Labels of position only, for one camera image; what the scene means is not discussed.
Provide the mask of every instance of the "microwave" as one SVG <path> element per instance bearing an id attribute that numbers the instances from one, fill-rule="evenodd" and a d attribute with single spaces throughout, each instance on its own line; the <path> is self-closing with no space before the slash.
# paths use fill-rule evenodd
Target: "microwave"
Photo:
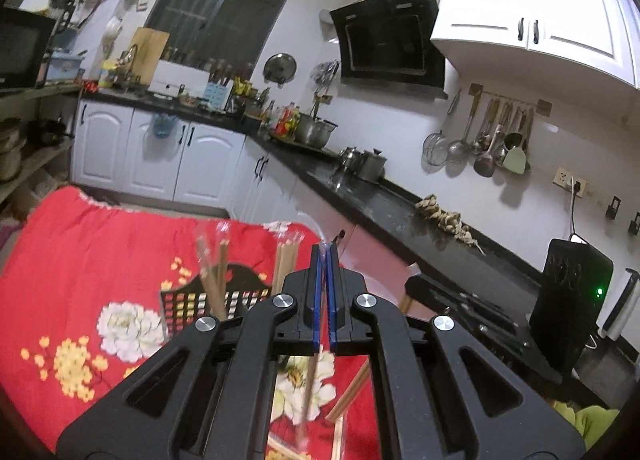
<path id="1" fill-rule="evenodd" d="M 3 7 L 0 11 L 0 89 L 32 88 L 56 21 Z"/>

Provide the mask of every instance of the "shelf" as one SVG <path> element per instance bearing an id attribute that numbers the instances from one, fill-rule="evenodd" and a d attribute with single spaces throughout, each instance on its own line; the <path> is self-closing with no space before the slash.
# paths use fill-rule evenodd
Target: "shelf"
<path id="1" fill-rule="evenodd" d="M 76 83 L 48 85 L 43 88 L 5 88 L 0 89 L 0 105 L 8 99 L 20 99 L 28 101 L 39 97 L 47 97 L 57 94 L 68 94 L 69 92 L 79 92 L 81 85 Z"/>
<path id="2" fill-rule="evenodd" d="M 0 202 L 4 202 L 25 180 L 29 179 L 37 170 L 49 163 L 54 157 L 71 148 L 71 139 L 62 141 L 56 147 L 41 148 L 36 150 L 29 157 L 22 160 L 20 174 L 9 182 L 0 183 Z"/>

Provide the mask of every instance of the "cutting board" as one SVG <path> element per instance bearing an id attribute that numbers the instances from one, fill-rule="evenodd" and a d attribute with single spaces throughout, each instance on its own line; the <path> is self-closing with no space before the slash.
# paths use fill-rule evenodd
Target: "cutting board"
<path id="1" fill-rule="evenodd" d="M 153 79 L 156 66 L 162 56 L 164 46 L 169 40 L 169 33 L 138 27 L 136 33 L 131 38 L 129 47 L 138 45 L 138 55 L 133 61 L 131 70 L 140 76 L 140 84 L 148 85 Z"/>

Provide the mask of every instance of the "utensil rack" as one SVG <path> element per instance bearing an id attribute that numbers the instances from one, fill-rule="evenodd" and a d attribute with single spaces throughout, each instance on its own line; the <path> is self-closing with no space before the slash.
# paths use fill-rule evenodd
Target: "utensil rack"
<path id="1" fill-rule="evenodd" d="M 523 101 L 522 99 L 518 99 L 516 97 L 510 97 L 508 95 L 496 94 L 494 92 L 489 92 L 488 90 L 484 90 L 484 86 L 478 83 L 472 83 L 469 87 L 469 95 L 486 95 L 489 97 L 497 97 L 499 99 L 506 99 L 507 101 L 512 101 L 519 105 L 526 105 L 532 108 L 535 108 L 536 113 L 540 114 L 544 117 L 551 117 L 551 108 L 553 107 L 552 103 L 549 101 L 545 101 L 544 99 L 538 99 L 537 103 L 530 103 L 529 101 Z"/>

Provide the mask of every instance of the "kitchen cabinet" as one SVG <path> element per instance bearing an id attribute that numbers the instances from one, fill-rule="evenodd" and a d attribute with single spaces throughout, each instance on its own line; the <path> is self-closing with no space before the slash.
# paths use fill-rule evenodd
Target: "kitchen cabinet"
<path id="1" fill-rule="evenodd" d="M 409 278 L 408 263 L 404 263 L 360 226 L 353 230 L 340 257 L 340 264 L 359 272 L 371 294 L 388 299 L 395 305 L 404 296 L 404 284 Z M 429 320 L 435 313 L 414 301 L 409 315 Z"/>
<path id="2" fill-rule="evenodd" d="M 528 47 L 636 85 L 618 0 L 534 0 Z"/>
<path id="3" fill-rule="evenodd" d="M 349 244 L 355 225 L 331 207 L 302 181 L 298 181 L 287 206 L 286 220 L 304 224 L 322 240 L 332 241 L 344 232 L 336 241 L 338 256 L 341 256 Z"/>
<path id="4" fill-rule="evenodd" d="M 236 168 L 236 181 L 229 206 L 229 214 L 236 220 L 248 221 L 250 201 L 257 187 L 258 171 L 267 156 L 267 152 L 257 143 L 249 138 L 245 139 L 238 167 Z"/>
<path id="5" fill-rule="evenodd" d="M 431 37 L 524 49 L 530 12 L 530 0 L 441 0 Z"/>
<path id="6" fill-rule="evenodd" d="M 265 224 L 286 217 L 297 180 L 286 166 L 267 155 L 258 167 L 255 189 L 249 198 L 247 221 Z"/>
<path id="7" fill-rule="evenodd" d="M 120 191 L 133 108 L 83 100 L 76 119 L 71 180 Z"/>
<path id="8" fill-rule="evenodd" d="M 244 135 L 191 123 L 184 138 L 174 200 L 226 209 Z"/>
<path id="9" fill-rule="evenodd" d="M 640 88 L 640 11 L 634 0 L 618 0 L 622 9 L 626 33 L 631 44 L 631 57 L 634 62 L 636 88 Z"/>
<path id="10" fill-rule="evenodd" d="M 179 121 L 171 135 L 153 133 L 153 114 L 135 110 L 129 131 L 122 190 L 133 195 L 173 200 L 188 123 Z"/>

